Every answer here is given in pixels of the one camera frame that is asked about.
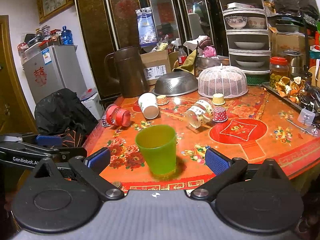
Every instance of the blue water bottle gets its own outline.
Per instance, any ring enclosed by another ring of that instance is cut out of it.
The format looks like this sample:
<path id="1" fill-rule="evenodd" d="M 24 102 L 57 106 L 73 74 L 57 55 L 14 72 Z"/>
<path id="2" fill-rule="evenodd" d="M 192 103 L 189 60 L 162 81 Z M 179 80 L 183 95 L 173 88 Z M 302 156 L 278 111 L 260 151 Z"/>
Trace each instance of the blue water bottle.
<path id="1" fill-rule="evenodd" d="M 64 45 L 73 45 L 71 30 L 67 30 L 66 26 L 62 27 L 61 36 L 62 36 Z"/>

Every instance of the white paper cup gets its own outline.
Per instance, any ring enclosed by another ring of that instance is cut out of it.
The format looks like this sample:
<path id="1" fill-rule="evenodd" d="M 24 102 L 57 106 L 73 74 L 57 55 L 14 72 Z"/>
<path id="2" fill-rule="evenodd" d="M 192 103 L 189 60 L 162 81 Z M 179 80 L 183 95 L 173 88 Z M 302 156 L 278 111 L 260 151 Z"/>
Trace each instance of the white paper cup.
<path id="1" fill-rule="evenodd" d="M 157 98 L 152 93 L 145 93 L 139 97 L 138 105 L 145 118 L 154 119 L 159 114 Z"/>

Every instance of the wooden door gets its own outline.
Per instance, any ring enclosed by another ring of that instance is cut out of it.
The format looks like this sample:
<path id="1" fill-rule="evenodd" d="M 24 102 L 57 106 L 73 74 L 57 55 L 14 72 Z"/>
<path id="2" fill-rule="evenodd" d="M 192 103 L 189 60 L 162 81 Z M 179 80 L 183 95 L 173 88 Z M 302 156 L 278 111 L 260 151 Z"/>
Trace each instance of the wooden door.
<path id="1" fill-rule="evenodd" d="M 13 61 L 9 17 L 0 16 L 0 134 L 9 132 L 36 132 L 36 126 Z"/>

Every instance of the coin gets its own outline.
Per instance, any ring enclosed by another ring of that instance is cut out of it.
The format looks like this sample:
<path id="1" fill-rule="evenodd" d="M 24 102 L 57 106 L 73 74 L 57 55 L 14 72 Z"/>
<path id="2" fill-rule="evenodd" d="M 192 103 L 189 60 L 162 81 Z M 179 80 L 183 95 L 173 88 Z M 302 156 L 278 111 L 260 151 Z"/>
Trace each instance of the coin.
<path id="1" fill-rule="evenodd" d="M 112 183 L 113 186 L 116 186 L 117 188 L 120 188 L 121 187 L 121 182 L 119 181 L 115 181 Z"/>

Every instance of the floral bowl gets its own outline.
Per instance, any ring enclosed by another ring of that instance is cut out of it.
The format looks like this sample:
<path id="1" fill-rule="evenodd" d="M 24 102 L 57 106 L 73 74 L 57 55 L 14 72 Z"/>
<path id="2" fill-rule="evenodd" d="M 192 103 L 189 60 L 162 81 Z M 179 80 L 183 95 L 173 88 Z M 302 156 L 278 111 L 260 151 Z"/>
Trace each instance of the floral bowl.
<path id="1" fill-rule="evenodd" d="M 234 29 L 242 29 L 247 24 L 247 17 L 226 17 L 227 24 Z"/>
<path id="2" fill-rule="evenodd" d="M 265 29 L 266 28 L 266 19 L 259 17 L 249 17 L 248 26 L 250 29 Z"/>

